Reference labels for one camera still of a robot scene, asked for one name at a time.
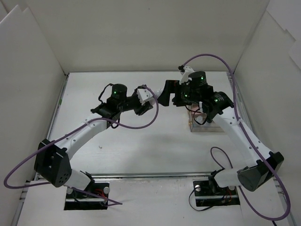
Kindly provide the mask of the lilac lipstick tube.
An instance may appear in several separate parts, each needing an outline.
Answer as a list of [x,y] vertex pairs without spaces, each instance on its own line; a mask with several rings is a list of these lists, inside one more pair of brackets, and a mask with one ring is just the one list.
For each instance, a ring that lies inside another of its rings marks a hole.
[[156,94],[157,97],[159,97],[159,96],[162,94],[162,92],[163,92],[163,89],[158,89],[158,90],[155,92],[155,94]]

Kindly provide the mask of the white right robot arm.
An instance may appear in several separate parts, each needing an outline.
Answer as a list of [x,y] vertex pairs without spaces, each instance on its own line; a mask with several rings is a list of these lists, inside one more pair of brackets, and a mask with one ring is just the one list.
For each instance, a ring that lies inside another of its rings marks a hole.
[[198,105],[206,115],[204,122],[216,123],[230,138],[243,156],[242,169],[222,169],[212,173],[209,191],[219,194],[228,186],[243,186],[255,191],[270,180],[284,161],[280,152],[272,152],[250,130],[235,109],[232,99],[222,91],[215,91],[206,80],[204,71],[191,67],[180,68],[181,80],[167,80],[158,102],[163,106]]

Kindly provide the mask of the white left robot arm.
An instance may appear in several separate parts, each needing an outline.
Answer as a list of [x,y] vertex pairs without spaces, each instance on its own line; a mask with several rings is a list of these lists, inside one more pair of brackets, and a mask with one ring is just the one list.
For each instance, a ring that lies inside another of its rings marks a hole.
[[127,87],[113,84],[111,96],[91,109],[91,114],[81,126],[57,141],[43,140],[39,144],[34,170],[54,187],[77,188],[82,197],[90,197],[94,192],[94,179],[83,171],[71,168],[75,153],[97,134],[120,124],[120,115],[133,110],[142,115],[158,104],[162,90],[150,91],[145,85],[136,88],[127,96]]

